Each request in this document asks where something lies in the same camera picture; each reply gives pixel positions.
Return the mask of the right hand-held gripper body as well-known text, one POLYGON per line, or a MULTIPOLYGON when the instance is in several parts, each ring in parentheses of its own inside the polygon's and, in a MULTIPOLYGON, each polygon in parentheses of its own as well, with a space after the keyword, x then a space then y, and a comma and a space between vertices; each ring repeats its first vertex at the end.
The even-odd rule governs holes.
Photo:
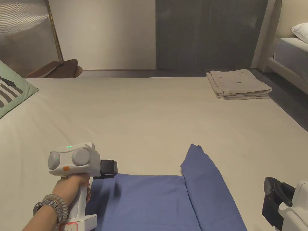
POLYGON ((308 181, 296 187, 285 182, 265 194, 262 215, 276 231, 308 230, 308 181))

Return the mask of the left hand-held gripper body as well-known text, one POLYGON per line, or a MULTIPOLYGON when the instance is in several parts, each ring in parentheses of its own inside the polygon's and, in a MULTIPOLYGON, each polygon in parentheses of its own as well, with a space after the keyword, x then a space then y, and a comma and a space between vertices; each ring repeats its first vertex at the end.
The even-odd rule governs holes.
MULTIPOLYGON (((93 179, 110 179, 118 173, 117 162, 101 160, 91 142, 61 147, 50 152, 48 159, 50 174, 70 177, 88 174, 93 179)), ((80 186, 77 196, 68 207, 66 220, 57 231, 91 231, 97 227, 97 215, 86 215, 87 187, 80 186)))

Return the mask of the person's left hand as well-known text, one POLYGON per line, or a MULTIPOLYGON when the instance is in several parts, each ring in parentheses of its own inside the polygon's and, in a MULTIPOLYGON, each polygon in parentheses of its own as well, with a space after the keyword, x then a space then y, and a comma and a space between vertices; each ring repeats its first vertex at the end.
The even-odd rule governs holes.
POLYGON ((69 178, 61 178, 56 183, 52 194, 61 196, 64 202, 67 205, 70 205, 77 196, 80 186, 84 186, 87 188, 86 203, 88 203, 91 197, 89 188, 90 176, 88 174, 76 174, 69 178))

